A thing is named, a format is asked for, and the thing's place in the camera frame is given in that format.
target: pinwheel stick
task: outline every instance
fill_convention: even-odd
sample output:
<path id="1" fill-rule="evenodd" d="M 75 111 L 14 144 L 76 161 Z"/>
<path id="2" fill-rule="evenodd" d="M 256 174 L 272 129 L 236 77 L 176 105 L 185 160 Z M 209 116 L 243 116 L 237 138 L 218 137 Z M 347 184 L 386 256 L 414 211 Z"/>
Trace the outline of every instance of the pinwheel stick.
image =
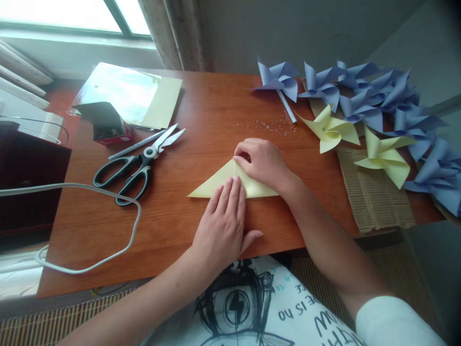
<path id="1" fill-rule="evenodd" d="M 283 105 L 285 106 L 285 109 L 287 110 L 288 115 L 290 116 L 291 121 L 295 123 L 295 122 L 296 122 L 296 118 L 294 117 L 293 112 L 291 111 L 291 108 L 290 108 L 290 106 L 288 105 L 288 102 L 287 102 L 285 96 L 282 94 L 282 91 L 281 91 L 281 90 L 277 90 L 277 94 L 279 95 L 280 99 L 282 100 L 282 103 L 283 103 Z"/>

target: window frame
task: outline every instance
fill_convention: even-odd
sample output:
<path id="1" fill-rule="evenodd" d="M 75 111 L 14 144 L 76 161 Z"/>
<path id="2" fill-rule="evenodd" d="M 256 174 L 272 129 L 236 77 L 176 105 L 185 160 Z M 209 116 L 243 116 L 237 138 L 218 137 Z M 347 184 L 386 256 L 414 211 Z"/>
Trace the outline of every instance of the window frame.
<path id="1" fill-rule="evenodd" d="M 150 35 L 134 34 L 131 32 L 130 27 L 120 11 L 115 0 L 104 0 L 110 14 L 120 28 L 121 33 L 103 30 L 92 30 L 82 28 L 70 28 L 63 26 L 53 25 L 40 25 L 40 24 L 24 24 L 24 23 L 9 23 L 0 21 L 0 29 L 12 30 L 26 30 L 54 34 L 77 35 L 77 36 L 93 36 L 93 37 L 106 37 L 106 38 L 127 38 L 132 40 L 152 41 Z"/>

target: hand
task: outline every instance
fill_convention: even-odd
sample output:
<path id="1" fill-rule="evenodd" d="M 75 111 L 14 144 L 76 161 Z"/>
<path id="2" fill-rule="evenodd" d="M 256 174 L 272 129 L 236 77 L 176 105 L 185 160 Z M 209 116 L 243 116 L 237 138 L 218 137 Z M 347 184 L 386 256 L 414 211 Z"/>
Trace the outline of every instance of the hand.
<path id="1" fill-rule="evenodd" d="M 285 164 L 280 151 L 271 142 L 247 138 L 237 145 L 234 160 L 250 177 L 266 184 L 277 193 L 294 176 Z"/>
<path id="2" fill-rule="evenodd" d="M 195 233 L 192 252 L 205 259 L 218 275 L 263 235 L 257 230 L 244 235 L 244 224 L 245 188 L 239 176 L 231 177 L 211 197 Z"/>

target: floor mat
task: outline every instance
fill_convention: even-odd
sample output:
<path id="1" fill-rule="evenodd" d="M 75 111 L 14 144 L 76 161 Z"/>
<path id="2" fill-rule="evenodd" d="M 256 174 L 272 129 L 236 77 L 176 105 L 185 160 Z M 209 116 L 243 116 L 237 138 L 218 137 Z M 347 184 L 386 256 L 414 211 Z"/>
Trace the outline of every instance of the floor mat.
<path id="1" fill-rule="evenodd" d="M 399 244 L 366 252 L 399 297 L 440 335 L 440 327 L 408 246 Z M 344 304 L 310 258 L 293 258 L 291 271 L 306 288 L 354 330 Z M 21 317 L 0 320 L 0 345 L 50 346 L 132 289 L 108 297 Z"/>

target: curtain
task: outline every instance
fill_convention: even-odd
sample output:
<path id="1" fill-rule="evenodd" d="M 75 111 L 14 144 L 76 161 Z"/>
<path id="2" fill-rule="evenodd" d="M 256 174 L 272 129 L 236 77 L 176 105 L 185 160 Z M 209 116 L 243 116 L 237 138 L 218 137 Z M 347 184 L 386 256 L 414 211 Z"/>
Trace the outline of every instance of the curtain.
<path id="1" fill-rule="evenodd" d="M 210 71 L 200 0 L 138 0 L 167 70 Z"/>

